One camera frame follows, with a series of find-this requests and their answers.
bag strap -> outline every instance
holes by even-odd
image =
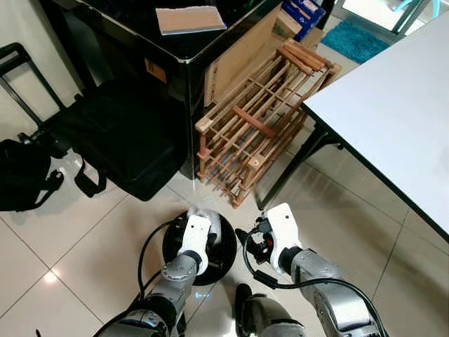
[[[86,174],[84,174],[85,168],[86,162],[83,158],[83,164],[75,177],[75,184],[85,195],[91,198],[95,194],[106,189],[106,175],[103,172],[98,171],[98,184],[95,184]]]
[[[59,190],[59,187],[61,187],[63,181],[64,175],[61,172],[59,172],[58,170],[52,171],[50,173],[50,176],[46,179],[45,188],[43,188],[44,190],[47,190],[47,192],[43,195],[41,200],[31,206],[25,207],[25,209],[16,209],[16,211],[28,211],[31,209],[37,209],[38,207],[42,206],[42,204],[47,201],[47,199],[54,193],[54,191]]]

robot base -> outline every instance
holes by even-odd
[[[172,261],[182,246],[182,237],[187,225],[187,212],[171,221],[163,237],[162,254],[165,262]],[[220,215],[222,238],[219,244],[208,242],[206,253],[209,264],[206,271],[196,277],[195,286],[205,286],[221,279],[231,269],[237,254],[237,240],[234,229],[225,217]]]

black cable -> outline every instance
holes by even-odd
[[[154,236],[154,234],[156,234],[159,230],[160,230],[160,229],[156,229],[155,231],[153,231],[153,233],[150,234],[150,237],[152,237],[152,235]],[[141,250],[141,252],[140,252],[140,255],[141,255],[141,256],[145,254],[144,248],[146,248],[146,246],[144,245],[144,247],[142,247],[142,250]],[[145,290],[147,290],[148,286],[149,286],[149,285],[156,279],[156,277],[158,277],[160,274],[161,274],[161,271],[159,270],[159,271],[155,272],[155,273],[153,274],[153,276],[151,276],[151,277],[149,278],[149,280],[147,281],[147,283],[145,283],[145,285],[142,287],[144,294],[145,294]],[[95,335],[93,335],[93,337],[99,337],[99,336],[102,334],[102,332],[103,332],[104,330],[106,330],[106,329],[109,328],[111,325],[113,325],[113,323],[115,323],[115,322],[119,321],[120,319],[124,318],[124,317],[125,317],[131,310],[133,310],[133,308],[135,308],[135,306],[140,302],[140,294],[141,294],[142,289],[141,289],[140,292],[136,295],[136,297],[134,298],[133,302],[130,304],[130,306],[128,307],[128,309],[126,309],[125,311],[119,313],[116,317],[114,317],[114,318],[112,318],[111,320],[109,320],[105,325],[103,325],[103,326],[101,327],[100,330],[98,330],[98,331],[96,332]]]
[[[138,264],[138,283],[139,283],[139,292],[140,292],[140,300],[143,300],[145,298],[145,285],[142,281],[142,266],[143,266],[143,258],[145,257],[145,251],[147,250],[149,242],[153,239],[154,235],[159,230],[162,230],[163,228],[169,226],[171,223],[163,223],[159,227],[157,227],[147,238],[145,243],[143,244],[142,250],[140,251],[139,256],[139,264]]]
[[[258,232],[257,228],[253,228],[248,233],[248,236],[245,238],[245,242],[243,245],[243,259],[245,261],[246,267],[248,268],[248,270],[250,271],[252,276],[255,276],[256,271],[253,269],[253,267],[250,264],[250,261],[248,259],[248,250],[247,249],[248,249],[248,241],[249,241],[250,237],[257,232]],[[362,292],[362,290],[360,290],[353,284],[350,284],[349,282],[346,282],[342,279],[320,278],[320,279],[310,279],[309,281],[304,281],[304,282],[299,282],[299,283],[279,284],[278,282],[269,281],[268,278],[266,278],[264,281],[262,281],[260,279],[258,279],[258,280],[260,282],[262,282],[263,284],[265,284],[266,286],[269,286],[270,288],[273,288],[273,289],[276,289],[276,288],[278,288],[278,289],[299,289],[299,288],[303,288],[305,286],[313,286],[315,284],[328,284],[328,283],[339,284],[341,286],[345,286],[345,287],[351,289],[352,291],[354,291],[357,295],[359,295],[363,299],[363,302],[365,302],[365,304],[368,306],[368,310],[370,311],[378,329],[380,330],[381,337],[388,336],[387,332],[385,331],[384,324],[382,323],[382,320],[380,319],[379,312],[376,310],[375,306],[373,305],[373,303],[371,302],[369,297],[367,297],[367,295],[365,295],[365,293]]]
[[[156,279],[156,277],[158,277],[161,274],[161,271],[159,270],[158,272],[155,272],[153,274],[153,276],[151,276],[149,278],[149,280],[147,281],[147,283],[145,283],[145,285],[143,286],[144,288],[144,292],[147,290],[148,286],[154,281],[154,279]],[[131,302],[129,308],[132,308],[135,304],[139,303],[140,300],[140,292],[137,294],[137,296],[134,298],[133,302]]]

white wall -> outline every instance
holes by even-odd
[[[41,18],[45,15],[37,0],[0,0],[0,46],[20,42],[63,103],[69,105],[78,88]],[[11,80],[11,86],[42,119],[57,112],[58,107],[28,66],[8,73],[5,79]],[[0,140],[14,138],[20,132],[30,134],[35,130],[34,122],[0,87]]]

cardboard box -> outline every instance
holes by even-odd
[[[283,9],[279,11],[276,22],[274,23],[273,33],[284,38],[294,39],[302,26],[291,16],[289,16]],[[300,40],[300,43],[311,50],[315,50],[324,32],[321,29],[313,27],[310,32]]]
[[[252,70],[247,69],[248,65],[256,59],[269,41],[280,7],[281,5],[268,13],[206,70],[204,83],[206,107],[226,91],[235,77],[241,77],[242,72],[249,74]]]

